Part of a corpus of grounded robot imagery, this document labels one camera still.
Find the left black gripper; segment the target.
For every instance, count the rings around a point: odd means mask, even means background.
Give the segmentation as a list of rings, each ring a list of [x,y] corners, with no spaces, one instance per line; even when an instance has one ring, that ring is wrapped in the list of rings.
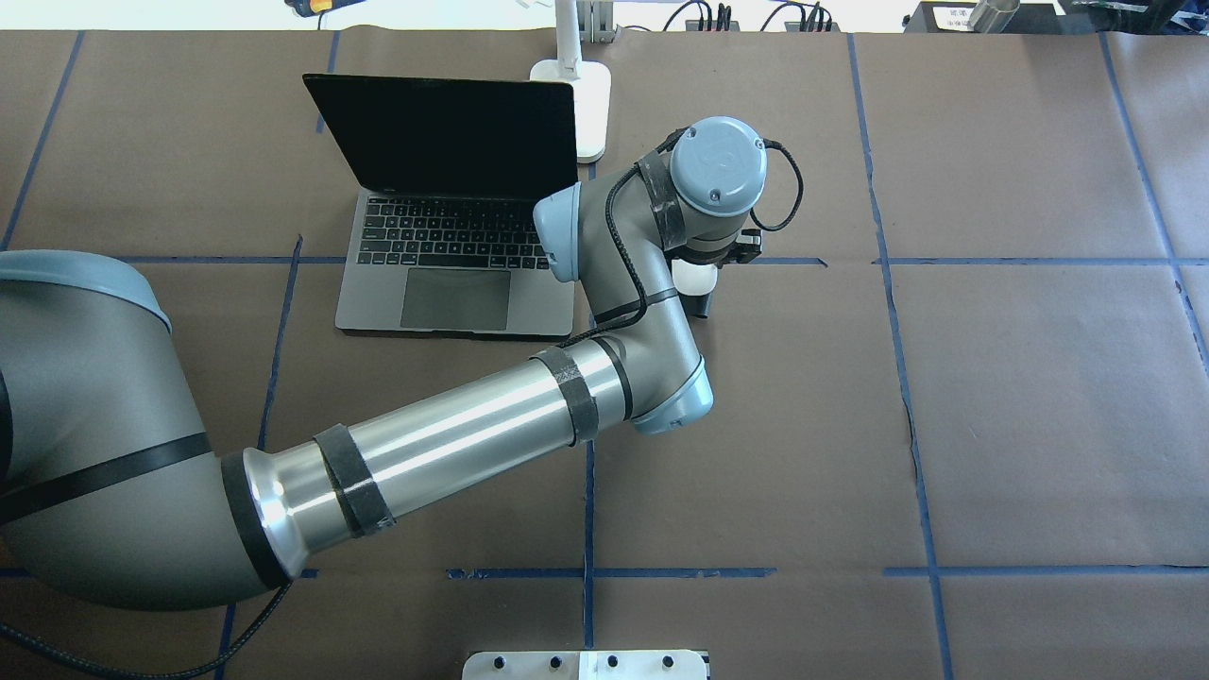
[[[760,257],[760,229],[739,229],[725,238],[707,241],[692,238],[676,250],[676,259],[690,265],[748,264]],[[708,318],[713,296],[692,296],[692,317]]]

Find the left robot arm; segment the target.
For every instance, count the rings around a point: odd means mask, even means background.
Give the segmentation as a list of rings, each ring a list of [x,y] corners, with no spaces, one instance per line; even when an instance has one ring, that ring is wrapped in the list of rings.
[[[713,393],[673,263],[729,258],[779,146],[713,116],[626,171],[540,198],[540,246],[557,280],[582,284],[591,332],[282,453],[214,453],[137,267],[4,250],[4,543],[86,603],[216,607],[617,423],[663,434],[700,420]]]

